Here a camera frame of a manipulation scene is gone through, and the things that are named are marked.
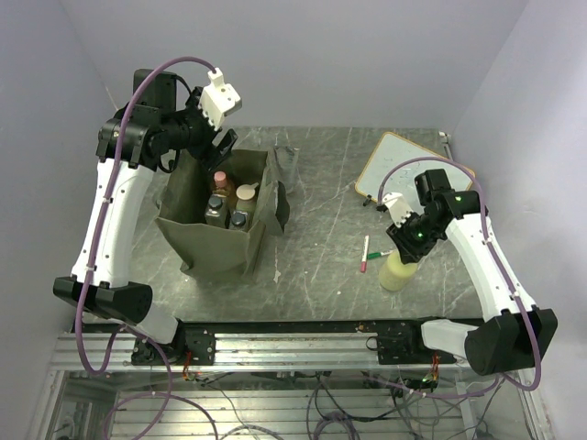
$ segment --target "pen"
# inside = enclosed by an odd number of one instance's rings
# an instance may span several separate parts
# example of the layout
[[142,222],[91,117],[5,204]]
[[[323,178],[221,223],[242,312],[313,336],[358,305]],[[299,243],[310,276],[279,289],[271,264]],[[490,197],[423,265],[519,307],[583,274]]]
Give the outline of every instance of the pen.
[[360,272],[365,273],[367,270],[367,255],[369,254],[369,236],[365,236],[363,244],[363,257],[360,259]]
[[386,255],[389,255],[392,252],[392,250],[386,250],[384,252],[372,252],[370,254],[367,254],[367,259],[378,259],[380,257],[385,257]]

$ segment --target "cable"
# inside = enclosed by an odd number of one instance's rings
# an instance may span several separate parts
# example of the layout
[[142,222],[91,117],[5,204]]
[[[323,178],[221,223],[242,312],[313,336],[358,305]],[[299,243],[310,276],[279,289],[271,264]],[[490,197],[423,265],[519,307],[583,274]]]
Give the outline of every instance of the cable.
[[316,425],[314,433],[312,434],[310,432],[310,406],[312,405],[312,399],[314,399],[314,397],[318,393],[318,390],[320,390],[321,386],[322,382],[319,381],[316,387],[314,388],[314,391],[310,395],[310,398],[308,399],[308,404],[305,407],[305,430],[308,435],[308,440],[319,440],[322,431],[324,431],[324,429],[332,423],[341,424],[345,428],[345,431],[349,436],[349,440],[360,440],[360,435],[355,429],[354,425],[352,424],[352,420],[348,418],[348,414],[338,412],[332,412],[325,415],[321,414],[322,420],[318,422],[318,424]]
[[175,158],[171,159],[169,161],[169,168],[165,168],[165,166],[163,165],[163,161],[161,160],[161,158],[159,158],[159,162],[157,162],[157,167],[163,171],[165,174],[171,174],[172,172],[174,172],[175,170],[177,170],[178,165],[180,164],[180,157],[181,157],[181,152],[180,150],[176,149],[175,150]]
[[[181,57],[181,58],[176,58],[174,60],[164,62],[157,69],[153,70],[147,76],[147,78],[145,78],[145,80],[140,84],[140,86],[137,88],[137,90],[133,93],[132,97],[130,98],[130,101],[128,102],[125,113],[123,114],[122,119],[120,120],[120,128],[118,130],[118,138],[116,140],[116,148],[115,148],[115,154],[114,154],[114,164],[112,167],[112,172],[110,173],[110,178],[108,179],[108,184],[106,185],[106,188],[105,188],[104,201],[102,203],[102,206],[100,207],[100,211],[98,213],[97,220],[95,223],[95,230],[94,230],[94,234],[92,236],[92,244],[91,244],[89,252],[88,252],[88,263],[87,263],[88,270],[85,272],[82,290],[80,292],[80,298],[78,300],[77,308],[75,311],[75,341],[77,344],[78,352],[80,354],[80,360],[82,361],[83,368],[92,376],[98,376],[98,375],[104,373],[106,366],[108,365],[108,358],[109,358],[110,352],[106,351],[106,356],[105,356],[104,362],[102,364],[102,367],[100,369],[95,370],[92,368],[92,365],[90,365],[87,354],[85,353],[85,349],[83,347],[83,334],[82,334],[83,307],[85,305],[85,299],[87,297],[88,289],[90,287],[90,281],[91,281],[91,278],[93,277],[92,275],[94,272],[95,260],[96,260],[96,256],[97,256],[97,252],[98,252],[98,245],[100,243],[100,236],[102,235],[102,229],[104,228],[106,213],[108,211],[108,207],[110,206],[110,199],[112,198],[112,193],[113,193],[114,187],[116,185],[116,178],[118,177],[118,173],[120,172],[120,161],[122,158],[122,145],[123,145],[125,134],[127,132],[128,121],[130,120],[130,117],[132,115],[132,111],[134,110],[135,105],[137,104],[138,100],[140,99],[140,96],[145,92],[145,90],[147,89],[149,84],[157,77],[157,75],[159,75],[161,72],[163,72],[165,69],[169,68],[170,66],[177,64],[179,62],[184,62],[184,61],[197,62],[199,64],[204,65],[205,67],[207,67],[209,70],[211,70],[213,72],[216,71],[216,68],[212,64],[210,64],[208,61],[205,61],[205,60],[202,60],[202,59],[199,59],[196,57]],[[108,342],[108,345],[109,345],[108,348],[110,348],[110,350],[111,350],[112,345],[110,344],[110,342],[114,343],[114,341]]]
[[479,428],[479,425],[485,419],[485,414],[487,414],[487,412],[489,411],[489,407],[491,406],[491,404],[493,402],[493,398],[497,395],[497,391],[499,391],[502,388],[502,385],[504,385],[504,382],[505,382],[505,378],[502,379],[502,381],[499,383],[499,385],[497,386],[497,388],[493,392],[492,397],[490,397],[489,401],[487,401],[487,404],[485,405],[485,409],[483,410],[483,414],[481,414],[481,418],[479,419],[479,422],[475,426],[471,426],[469,428],[463,429],[462,431],[458,431],[456,434],[451,435],[450,437],[446,438],[445,440],[450,440],[451,438],[454,438],[457,435],[461,435],[463,433],[466,433],[470,429],[475,429],[475,431],[477,431],[477,428]]
[[276,434],[267,428],[263,428],[262,426],[257,426],[256,424],[243,424],[241,426],[237,426],[236,428],[233,428],[230,431],[228,431],[226,434],[222,435],[219,440],[224,440],[229,435],[233,435],[234,433],[237,433],[238,431],[242,431],[245,429],[248,429],[248,430],[254,429],[255,431],[260,431],[266,435],[270,435],[271,437],[276,438],[277,440],[283,440],[283,437],[281,437],[279,434]]
[[430,434],[431,435],[431,440],[434,440],[434,430],[436,429],[437,424],[440,423],[440,408],[438,408],[437,401],[432,401],[432,404],[434,405],[434,407],[437,410],[437,422],[436,423],[432,423],[432,433]]
[[216,391],[220,391],[222,393],[222,395],[228,400],[228,402],[230,403],[230,406],[232,406],[232,410],[235,412],[235,415],[237,416],[238,421],[240,422],[240,426],[238,428],[232,429],[230,431],[228,431],[226,434],[224,434],[222,436],[222,438],[220,440],[222,440],[223,438],[228,437],[229,435],[233,435],[236,431],[241,431],[243,429],[248,429],[250,434],[255,437],[258,438],[254,433],[252,433],[251,429],[254,429],[255,431],[261,431],[262,433],[265,433],[267,435],[270,435],[273,438],[277,438],[278,440],[283,440],[283,437],[281,437],[279,434],[277,434],[276,432],[272,431],[271,429],[267,429],[267,428],[263,428],[262,426],[258,426],[256,424],[247,424],[244,423],[242,421],[242,419],[238,416],[238,411],[237,411],[237,407],[235,406],[235,404],[233,403],[232,399],[230,399],[227,394],[221,390],[220,388],[216,388],[216,387],[209,387],[212,390],[216,390]]
[[209,386],[209,385],[211,385],[211,384],[213,384],[215,382],[218,382],[219,380],[222,380],[223,378],[225,378],[227,376],[230,376],[231,374],[234,374],[234,373],[231,371],[231,372],[225,373],[222,376],[219,376],[219,377],[217,377],[215,379],[212,379],[212,380],[208,380],[208,379],[196,379],[195,381],[198,382],[203,387],[206,387],[206,386]]
[[190,89],[190,86],[188,85],[187,81],[183,77],[181,77],[180,75],[175,75],[175,79],[177,81],[179,81],[183,85],[183,87],[185,87],[185,90],[187,90],[188,96],[191,96],[192,89]]
[[[108,362],[110,360],[110,354],[112,352],[112,346],[114,344],[114,340],[115,340],[118,332],[121,330],[121,327],[117,328],[117,330],[115,330],[115,332],[110,336],[110,339],[108,340],[108,345],[106,346],[105,357],[102,362],[102,365],[100,366],[99,369],[94,369],[92,367],[92,365],[90,364],[90,361],[87,357],[87,353],[85,352],[85,348],[83,346],[83,308],[85,306],[85,300],[86,300],[86,297],[88,294],[90,283],[93,278],[93,273],[95,271],[95,261],[96,261],[96,256],[97,256],[97,252],[98,252],[98,246],[100,243],[100,236],[102,235],[102,230],[104,229],[106,214],[107,214],[108,208],[110,206],[110,200],[112,198],[114,187],[116,185],[116,179],[118,177],[118,173],[120,172],[120,162],[121,162],[121,158],[122,158],[122,146],[123,146],[125,134],[127,132],[128,121],[130,120],[130,117],[132,115],[132,111],[135,108],[135,105],[137,104],[138,100],[140,99],[140,96],[145,92],[145,90],[147,89],[149,84],[157,77],[157,75],[159,75],[161,72],[163,72],[165,69],[172,66],[173,64],[177,64],[179,62],[184,62],[184,61],[196,62],[196,63],[204,65],[210,71],[213,71],[213,72],[216,71],[216,68],[212,64],[210,64],[208,61],[205,61],[205,60],[202,60],[202,59],[199,59],[196,57],[181,57],[181,58],[176,58],[176,59],[164,62],[161,66],[159,66],[158,68],[153,70],[147,76],[147,78],[145,78],[145,80],[140,84],[140,86],[137,88],[137,90],[133,93],[132,97],[130,98],[130,101],[128,102],[127,108],[122,116],[122,119],[120,120],[120,128],[118,130],[118,138],[116,140],[116,148],[115,148],[115,154],[114,154],[114,163],[112,166],[112,171],[110,173],[110,177],[108,178],[108,184],[106,185],[106,188],[105,188],[104,201],[102,202],[102,205],[100,206],[100,210],[98,212],[98,216],[96,219],[95,229],[94,229],[94,233],[92,235],[92,243],[91,243],[91,246],[90,246],[90,249],[88,252],[87,270],[85,272],[85,276],[83,277],[83,285],[81,288],[80,297],[78,299],[77,307],[75,310],[75,322],[74,322],[75,343],[77,345],[78,353],[80,355],[80,360],[82,362],[83,368],[88,372],[88,374],[90,376],[99,376],[105,372],[105,370],[108,366]],[[138,332],[131,330],[130,328],[127,328],[127,331],[129,331],[129,333],[131,333],[132,335],[135,335],[136,337],[145,337],[144,335],[141,335]],[[167,370],[168,370],[168,374],[170,377],[170,383],[169,383],[167,392],[164,394],[165,397],[164,397],[163,405],[161,406],[160,410],[155,415],[155,418],[153,419],[153,421],[151,423],[149,423],[147,428],[145,428],[138,436],[134,437],[133,440],[137,440],[137,439],[140,439],[141,437],[143,437],[159,421],[159,419],[163,415],[163,411],[165,411],[165,408],[167,406],[167,403],[169,402],[169,399],[171,399],[171,398],[174,398],[177,400],[181,399],[181,398],[177,398],[176,396],[172,396],[172,373],[171,373],[171,367],[169,366],[169,361],[167,360],[165,353],[163,352],[161,347],[159,345],[157,345],[154,341],[152,341],[150,338],[146,338],[146,339],[148,342],[150,342],[157,349],[157,351],[160,353],[163,361],[165,362]],[[138,396],[142,395],[142,394],[132,396],[131,398],[128,398],[128,399],[123,400],[122,402],[119,402],[111,410],[111,412],[108,414],[108,417],[106,417],[105,422],[104,422],[104,426],[103,426],[104,438],[106,438],[106,439],[108,438],[107,426],[109,425],[109,420],[110,420],[110,418],[112,418],[112,415],[114,414],[116,408],[118,408],[120,405],[122,405],[126,402],[129,402],[130,400],[138,398]],[[191,402],[191,404],[198,407],[198,405],[196,403]]]
[[445,399],[445,400],[467,399],[470,397],[481,397],[481,396],[484,396],[488,391],[493,390],[499,384],[499,379],[496,378],[493,381],[493,383],[489,387],[485,388],[484,390],[466,392],[464,394],[438,394],[438,393],[422,392],[422,391],[418,391],[418,390],[413,390],[411,388],[406,387],[403,384],[390,382],[389,380],[383,380],[383,379],[373,377],[373,376],[369,376],[369,377],[361,376],[361,377],[355,377],[354,379],[371,380],[373,382],[379,382],[379,383],[382,383],[382,384],[390,386],[390,387],[394,387],[399,390],[407,391],[408,394],[415,394],[416,396],[420,396],[423,398],[426,397],[427,399],[439,399],[439,400],[442,400],[442,399]]
[[[395,394],[394,393],[392,393],[392,400],[393,400],[393,405],[395,405],[395,408],[398,408],[397,401],[395,401]],[[402,422],[404,422],[404,424],[407,427],[407,430],[410,432],[410,434],[413,435],[414,438],[420,438],[420,435],[418,435],[414,431],[414,428],[412,427],[412,425],[410,424],[410,422],[405,418],[405,416],[402,414],[402,412],[399,409],[397,410],[397,413],[401,417]]]
[[392,420],[393,417],[386,417],[389,414],[392,413],[396,413],[397,409],[393,408],[388,412],[384,412],[378,416],[375,417],[365,417],[365,416],[358,416],[358,415],[351,415],[349,414],[347,411],[345,411],[344,409],[342,409],[342,407],[338,404],[338,402],[336,401],[336,399],[334,398],[334,396],[330,393],[330,390],[328,389],[328,387],[324,384],[324,383],[320,383],[319,387],[316,390],[316,393],[314,395],[314,406],[316,407],[316,410],[318,411],[318,414],[320,414],[320,417],[325,418],[326,416],[324,414],[322,414],[322,412],[320,411],[320,408],[318,408],[318,392],[320,391],[320,388],[322,388],[328,395],[328,397],[330,398],[330,400],[335,404],[335,406],[338,408],[338,410],[345,414],[345,416],[352,420],[353,422],[360,422],[360,423],[370,423],[370,422],[377,422],[379,420]]
[[509,291],[512,293],[512,295],[514,297],[515,304],[517,305],[518,309],[520,310],[520,314],[522,315],[522,320],[524,321],[524,325],[526,327],[526,330],[528,332],[528,337],[530,339],[530,346],[532,346],[532,354],[534,356],[535,376],[534,376],[534,381],[530,385],[524,385],[523,383],[518,382],[517,380],[513,379],[512,377],[510,377],[509,375],[507,375],[505,373],[503,374],[503,376],[506,380],[508,380],[509,382],[516,385],[516,387],[522,391],[534,391],[536,388],[538,388],[538,385],[540,384],[540,380],[542,378],[542,359],[540,358],[540,350],[538,348],[538,341],[536,338],[536,334],[534,333],[532,323],[530,323],[530,317],[528,316],[528,313],[526,311],[526,307],[524,306],[524,303],[520,299],[519,294],[516,292],[514,282],[512,281],[512,278],[510,277],[509,273],[507,272],[505,265],[501,261],[499,255],[497,254],[497,251],[495,250],[495,247],[493,246],[493,243],[490,239],[489,229],[487,227],[487,217],[486,217],[486,215],[484,215],[485,208],[486,208],[485,194],[483,192],[481,185],[479,184],[479,181],[475,178],[475,176],[473,176],[472,173],[469,170],[467,170],[465,167],[463,167],[462,165],[460,165],[459,163],[457,163],[453,160],[443,159],[443,158],[430,158],[430,157],[410,159],[410,160],[407,160],[407,161],[399,164],[398,166],[394,167],[391,171],[389,171],[385,175],[385,177],[382,180],[382,184],[379,187],[377,200],[380,202],[381,202],[381,200],[383,200],[383,191],[385,189],[385,183],[387,183],[387,181],[392,176],[392,174],[394,174],[396,171],[400,170],[401,168],[403,168],[406,165],[409,165],[414,162],[424,161],[424,160],[432,160],[432,161],[447,163],[447,164],[452,165],[453,167],[461,170],[462,172],[464,172],[467,175],[467,177],[469,179],[471,179],[473,186],[477,190],[477,194],[479,194],[479,205],[481,207],[481,213],[482,213],[482,215],[481,215],[481,228],[482,228],[483,238],[486,242],[486,245],[487,245],[487,248],[489,249],[489,252],[492,255],[493,261],[495,261],[495,265],[497,266],[497,269],[502,274],[502,277],[504,278],[505,284],[507,284]]

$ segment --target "white bottle lid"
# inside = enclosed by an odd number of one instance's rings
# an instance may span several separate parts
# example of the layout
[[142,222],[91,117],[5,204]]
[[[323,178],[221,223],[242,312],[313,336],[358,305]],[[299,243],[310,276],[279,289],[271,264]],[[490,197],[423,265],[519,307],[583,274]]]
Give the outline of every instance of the white bottle lid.
[[257,183],[254,185],[240,185],[237,188],[237,197],[239,200],[248,201],[255,198],[255,188],[257,188]]

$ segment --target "gray marble-patterned surface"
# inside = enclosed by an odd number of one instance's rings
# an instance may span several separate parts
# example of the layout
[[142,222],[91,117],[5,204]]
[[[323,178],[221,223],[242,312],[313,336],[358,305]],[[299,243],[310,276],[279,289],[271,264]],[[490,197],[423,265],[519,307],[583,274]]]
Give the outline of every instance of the gray marble-patterned surface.
[[370,251],[393,247],[388,214],[363,207],[354,184],[385,131],[443,154],[437,131],[372,128],[238,128],[237,148],[300,149],[285,236],[266,236],[254,280],[218,282],[183,275],[180,258],[153,223],[153,202],[167,176],[158,173],[141,207],[131,279],[148,283],[156,302],[186,321],[337,320],[479,317],[471,280],[450,243],[438,243],[415,278],[390,293],[377,281],[384,258],[360,273],[363,238]]

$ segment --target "gray wall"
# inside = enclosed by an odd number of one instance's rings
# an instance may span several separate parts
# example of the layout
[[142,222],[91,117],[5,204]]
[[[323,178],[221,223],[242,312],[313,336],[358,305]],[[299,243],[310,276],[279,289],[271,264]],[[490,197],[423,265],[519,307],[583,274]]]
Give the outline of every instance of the gray wall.
[[586,429],[586,21],[582,0],[530,2],[454,133],[518,278],[559,318],[541,392],[560,439]]
[[241,93],[231,124],[450,130],[527,0],[61,2],[118,105],[138,65],[195,54]]
[[26,437],[94,197],[97,131],[112,115],[57,0],[0,0],[0,437]]

